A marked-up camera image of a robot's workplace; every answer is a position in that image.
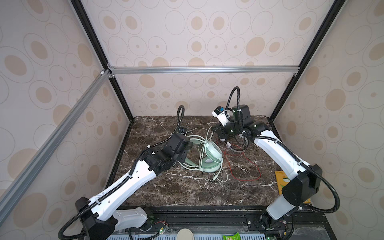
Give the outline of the mint green headphones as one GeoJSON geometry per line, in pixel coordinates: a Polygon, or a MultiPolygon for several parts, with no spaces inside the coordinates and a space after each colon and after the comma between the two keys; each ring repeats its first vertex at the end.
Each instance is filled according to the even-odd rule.
{"type": "Polygon", "coordinates": [[[183,168],[205,173],[213,173],[222,169],[223,152],[216,143],[198,135],[190,135],[188,138],[198,147],[200,158],[198,164],[186,158],[184,163],[179,163],[183,168]]]}

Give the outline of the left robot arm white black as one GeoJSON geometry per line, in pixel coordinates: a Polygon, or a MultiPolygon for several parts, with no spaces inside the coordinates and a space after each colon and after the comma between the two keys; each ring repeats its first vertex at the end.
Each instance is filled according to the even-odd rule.
{"type": "Polygon", "coordinates": [[[59,230],[60,240],[106,240],[116,231],[144,225],[148,217],[143,209],[119,211],[118,207],[147,182],[186,160],[193,143],[179,133],[184,113],[185,107],[179,106],[177,125],[172,134],[147,146],[137,156],[129,172],[90,199],[81,197],[77,200],[78,213],[59,230]]]}

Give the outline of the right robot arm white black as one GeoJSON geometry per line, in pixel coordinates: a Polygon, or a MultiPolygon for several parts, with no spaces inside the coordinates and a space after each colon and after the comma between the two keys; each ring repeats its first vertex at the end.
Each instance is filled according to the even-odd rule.
{"type": "Polygon", "coordinates": [[[242,136],[247,145],[254,143],[280,166],[290,180],[283,187],[282,194],[267,207],[266,212],[261,216],[265,229],[271,228],[272,224],[284,215],[293,213],[299,207],[324,214],[338,211],[341,205],[340,197],[336,189],[322,176],[321,167],[310,165],[299,158],[276,137],[265,123],[254,121],[249,107],[239,102],[240,88],[234,87],[230,96],[233,96],[234,93],[237,94],[235,107],[219,106],[212,112],[213,116],[219,120],[219,124],[213,128],[214,133],[218,135],[220,141],[226,143],[228,148],[231,146],[228,139],[235,136],[242,136]],[[320,184],[324,184],[334,197],[334,206],[329,209],[319,209],[305,203],[319,191],[320,184]]]}

